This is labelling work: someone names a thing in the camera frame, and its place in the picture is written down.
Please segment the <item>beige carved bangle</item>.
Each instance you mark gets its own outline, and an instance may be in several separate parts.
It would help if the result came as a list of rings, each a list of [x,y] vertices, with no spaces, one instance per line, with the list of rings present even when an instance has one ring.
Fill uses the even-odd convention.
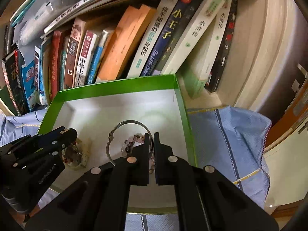
[[[80,170],[86,168],[91,155],[91,140],[82,141],[77,138],[62,151],[62,160],[66,168]]]

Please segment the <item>green cardboard box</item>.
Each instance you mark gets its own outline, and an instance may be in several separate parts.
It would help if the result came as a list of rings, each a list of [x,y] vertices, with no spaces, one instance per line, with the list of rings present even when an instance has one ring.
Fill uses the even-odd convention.
[[[50,104],[39,132],[74,128],[82,141],[91,140],[87,169],[122,155],[123,142],[136,133],[158,132],[160,142],[196,165],[193,136],[180,85],[174,75],[115,80],[61,91]],[[115,130],[109,144],[108,135]]]

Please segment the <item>blue striped cloth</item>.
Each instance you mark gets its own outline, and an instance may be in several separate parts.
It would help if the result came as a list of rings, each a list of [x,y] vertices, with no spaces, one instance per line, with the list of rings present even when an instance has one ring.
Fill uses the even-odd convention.
[[[22,117],[1,113],[1,146],[38,133],[46,110]],[[236,107],[189,109],[197,166],[215,167],[259,207],[264,209],[270,179],[264,146],[271,120]],[[127,214],[125,230],[179,230],[176,214]]]

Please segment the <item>red book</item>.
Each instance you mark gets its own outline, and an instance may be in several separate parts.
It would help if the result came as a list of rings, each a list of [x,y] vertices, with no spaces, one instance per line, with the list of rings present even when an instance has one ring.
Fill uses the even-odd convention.
[[[59,62],[65,34],[64,30],[55,30],[51,42],[50,57],[50,100],[52,101],[59,89]]]

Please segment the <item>orange book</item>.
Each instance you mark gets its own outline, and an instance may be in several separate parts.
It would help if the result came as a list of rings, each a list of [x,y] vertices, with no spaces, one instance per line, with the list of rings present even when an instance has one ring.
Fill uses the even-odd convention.
[[[128,6],[104,54],[96,83],[120,78],[155,12],[155,8],[144,4],[139,9]]]

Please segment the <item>wooden door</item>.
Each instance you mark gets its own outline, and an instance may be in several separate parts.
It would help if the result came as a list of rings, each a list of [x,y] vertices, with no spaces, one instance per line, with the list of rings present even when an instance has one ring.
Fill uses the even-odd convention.
[[[307,78],[305,78],[303,85],[296,94],[295,99],[285,111],[282,118],[269,130],[265,147],[271,148],[280,140],[285,139],[307,115]]]

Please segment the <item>wooden bookshelf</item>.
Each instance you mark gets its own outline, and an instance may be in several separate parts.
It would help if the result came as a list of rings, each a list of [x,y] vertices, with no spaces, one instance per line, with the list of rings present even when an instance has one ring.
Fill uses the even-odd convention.
[[[295,0],[238,0],[227,62],[213,95],[186,98],[188,108],[231,105],[266,114],[283,108],[278,84],[289,58],[307,52],[307,22]]]

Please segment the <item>white book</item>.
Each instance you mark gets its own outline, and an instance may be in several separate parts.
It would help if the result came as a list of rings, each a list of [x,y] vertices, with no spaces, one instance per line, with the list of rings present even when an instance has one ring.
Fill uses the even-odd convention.
[[[175,74],[209,27],[225,0],[203,0],[183,31],[162,68],[161,74]]]

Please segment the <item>dark blue book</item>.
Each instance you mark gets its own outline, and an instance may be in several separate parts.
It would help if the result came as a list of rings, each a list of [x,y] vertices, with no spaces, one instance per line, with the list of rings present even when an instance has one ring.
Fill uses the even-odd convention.
[[[168,47],[172,40],[174,40],[175,34],[183,31],[194,14],[195,9],[199,6],[199,2],[200,0],[179,0],[177,2],[162,32],[158,36],[140,77],[151,75],[151,72],[158,64],[161,57],[165,55],[166,51],[170,52],[168,51]]]

